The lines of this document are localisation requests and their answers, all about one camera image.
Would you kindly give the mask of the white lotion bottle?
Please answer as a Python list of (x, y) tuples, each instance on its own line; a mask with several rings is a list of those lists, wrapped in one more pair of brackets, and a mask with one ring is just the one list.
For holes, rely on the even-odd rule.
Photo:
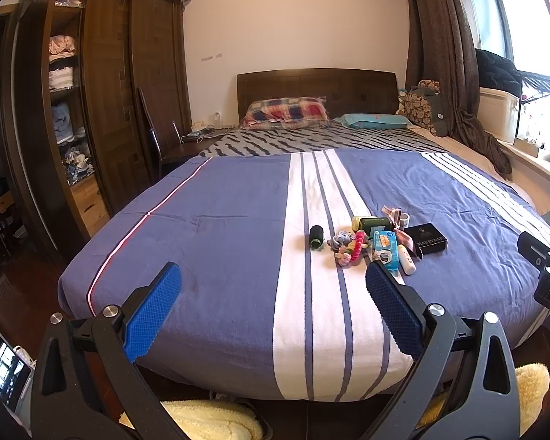
[(397, 247), (399, 263), (405, 275), (410, 276), (416, 271), (416, 266), (409, 251), (405, 246), (399, 244)]

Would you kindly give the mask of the pink green knitted toy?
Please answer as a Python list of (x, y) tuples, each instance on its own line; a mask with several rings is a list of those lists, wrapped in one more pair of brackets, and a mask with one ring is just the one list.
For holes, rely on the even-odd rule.
[(369, 249), (369, 237), (364, 231), (339, 231), (328, 240), (335, 263), (341, 267), (354, 265)]

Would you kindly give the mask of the yellow fluffy right leg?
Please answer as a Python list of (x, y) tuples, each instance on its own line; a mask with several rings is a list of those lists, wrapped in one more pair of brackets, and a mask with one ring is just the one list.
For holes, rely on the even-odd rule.
[[(530, 363), (516, 368), (520, 399), (520, 433), (524, 434), (539, 417), (543, 399), (550, 387), (550, 373), (542, 363)], [(432, 398), (417, 427), (425, 427), (438, 418), (447, 398), (447, 391)]]

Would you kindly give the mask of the phone screen device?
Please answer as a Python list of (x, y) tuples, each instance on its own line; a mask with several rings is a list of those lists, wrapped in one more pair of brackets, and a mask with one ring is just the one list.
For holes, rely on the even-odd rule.
[(0, 401), (12, 413), (21, 413), (23, 400), (32, 385), (32, 373), (32, 367), (0, 333)]

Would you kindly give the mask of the black Marry box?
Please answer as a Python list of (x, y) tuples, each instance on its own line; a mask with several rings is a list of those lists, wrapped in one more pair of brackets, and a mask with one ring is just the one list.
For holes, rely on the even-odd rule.
[(414, 253), (418, 258), (447, 248), (447, 238), (433, 224), (414, 225), (404, 231), (412, 239)]

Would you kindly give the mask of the dark green tin box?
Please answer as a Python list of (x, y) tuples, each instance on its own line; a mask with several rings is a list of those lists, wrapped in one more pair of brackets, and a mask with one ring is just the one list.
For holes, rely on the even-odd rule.
[(393, 224), (387, 217), (362, 217), (359, 230), (371, 237), (375, 231), (393, 231)]

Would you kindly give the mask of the white storage box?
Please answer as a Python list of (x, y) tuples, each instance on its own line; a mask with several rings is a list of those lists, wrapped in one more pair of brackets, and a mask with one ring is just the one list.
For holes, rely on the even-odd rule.
[(500, 141), (515, 141), (519, 109), (520, 99), (514, 94), (494, 88), (480, 88), (477, 118), (485, 131)]

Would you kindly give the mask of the blue white striped bedspread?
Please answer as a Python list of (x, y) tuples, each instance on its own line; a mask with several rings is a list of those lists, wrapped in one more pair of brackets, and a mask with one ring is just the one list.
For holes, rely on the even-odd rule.
[(446, 239), (405, 278), (426, 303), (492, 311), (512, 346), (543, 322), (538, 272), (517, 248), (524, 231), (550, 247), (536, 210), (453, 154), (380, 149), (192, 159), (85, 245), (59, 279), (59, 303), (76, 318), (98, 314), (173, 262), (183, 285), (144, 367), (242, 397), (363, 400), (398, 384), (411, 358), (367, 293), (369, 259), (339, 266), (308, 235), (388, 208)]

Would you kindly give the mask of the black metal rack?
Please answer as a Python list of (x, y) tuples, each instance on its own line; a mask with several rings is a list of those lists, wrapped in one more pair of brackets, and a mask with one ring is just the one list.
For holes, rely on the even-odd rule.
[(523, 70), (520, 74), (522, 95), (516, 137), (536, 146), (536, 155), (550, 162), (550, 76)]

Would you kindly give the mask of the black thread spool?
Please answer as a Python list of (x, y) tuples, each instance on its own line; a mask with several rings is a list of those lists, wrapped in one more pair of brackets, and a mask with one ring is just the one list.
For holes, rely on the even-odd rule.
[(324, 229), (320, 225), (314, 224), (312, 227), (310, 227), (308, 240), (311, 250), (321, 249), (324, 244), (324, 238)]

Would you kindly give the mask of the black jacket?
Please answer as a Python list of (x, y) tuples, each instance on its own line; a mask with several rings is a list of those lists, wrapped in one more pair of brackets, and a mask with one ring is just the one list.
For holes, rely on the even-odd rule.
[(522, 96), (523, 76), (511, 60), (486, 50), (475, 52), (481, 88), (505, 91), (516, 98)]

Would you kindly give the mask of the patterned brown cushion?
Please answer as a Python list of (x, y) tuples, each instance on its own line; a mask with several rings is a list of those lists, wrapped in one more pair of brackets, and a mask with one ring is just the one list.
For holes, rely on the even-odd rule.
[(439, 81), (421, 80), (418, 85), (401, 89), (398, 94), (398, 115), (435, 136), (448, 135)]

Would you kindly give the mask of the dark bedside table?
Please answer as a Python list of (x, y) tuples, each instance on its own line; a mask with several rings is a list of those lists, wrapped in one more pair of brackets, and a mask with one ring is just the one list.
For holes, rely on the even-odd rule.
[(201, 152), (204, 152), (204, 150), (208, 149), (209, 146), (220, 139), (222, 139), (222, 135), (199, 139), (195, 142), (184, 142), (183, 144), (170, 149), (169, 153), (162, 157), (161, 166), (183, 164), (187, 160), (190, 160), (191, 158), (201, 154)]

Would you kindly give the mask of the brown curtain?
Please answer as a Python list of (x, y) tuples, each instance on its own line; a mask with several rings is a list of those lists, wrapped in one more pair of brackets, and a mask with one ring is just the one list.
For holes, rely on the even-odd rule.
[(485, 156), (501, 176), (512, 165), (497, 139), (477, 118), (479, 68), (462, 0), (408, 0), (409, 47), (406, 84), (438, 81), (444, 120), (436, 133)]

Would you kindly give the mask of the plaid red blue pillow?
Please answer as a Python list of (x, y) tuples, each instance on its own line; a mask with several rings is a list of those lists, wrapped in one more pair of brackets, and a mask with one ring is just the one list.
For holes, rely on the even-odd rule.
[(257, 100), (248, 106), (241, 126), (248, 130), (295, 130), (311, 126), (327, 127), (330, 118), (325, 98), (271, 98)]

